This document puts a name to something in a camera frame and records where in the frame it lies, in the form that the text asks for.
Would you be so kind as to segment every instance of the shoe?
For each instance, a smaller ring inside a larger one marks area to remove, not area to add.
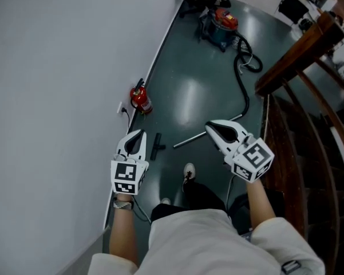
[[[186,182],[194,181],[196,178],[196,169],[192,163],[187,163],[184,166],[183,176],[184,176],[184,178],[183,178],[182,191],[183,191],[183,186]]]
[[[160,201],[161,204],[166,204],[166,205],[170,205],[171,204],[171,200],[168,198],[164,198]]]

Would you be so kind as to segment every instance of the electrical outlet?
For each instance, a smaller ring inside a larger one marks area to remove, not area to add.
[[[122,115],[122,108],[126,108],[125,107],[125,104],[121,101],[118,105],[118,108],[117,108],[117,114],[121,114]]]

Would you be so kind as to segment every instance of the fire extinguisher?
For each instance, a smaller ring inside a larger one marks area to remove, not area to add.
[[[144,80],[141,78],[137,85],[130,91],[131,106],[143,114],[148,114],[152,111],[153,105],[147,95],[147,90],[144,88]]]

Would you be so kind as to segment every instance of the hand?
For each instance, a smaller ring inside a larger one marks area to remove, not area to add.
[[[117,200],[121,202],[131,202],[132,196],[131,195],[125,195],[125,194],[117,194]]]

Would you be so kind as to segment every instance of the office chair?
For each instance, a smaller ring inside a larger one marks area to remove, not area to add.
[[[282,0],[278,10],[294,24],[297,24],[304,14],[309,12],[309,9],[299,0]]]
[[[230,8],[231,4],[229,0],[185,0],[189,7],[193,7],[189,10],[183,11],[179,14],[180,18],[183,18],[186,14],[198,13],[204,11],[207,8],[213,7],[223,7],[223,8]]]

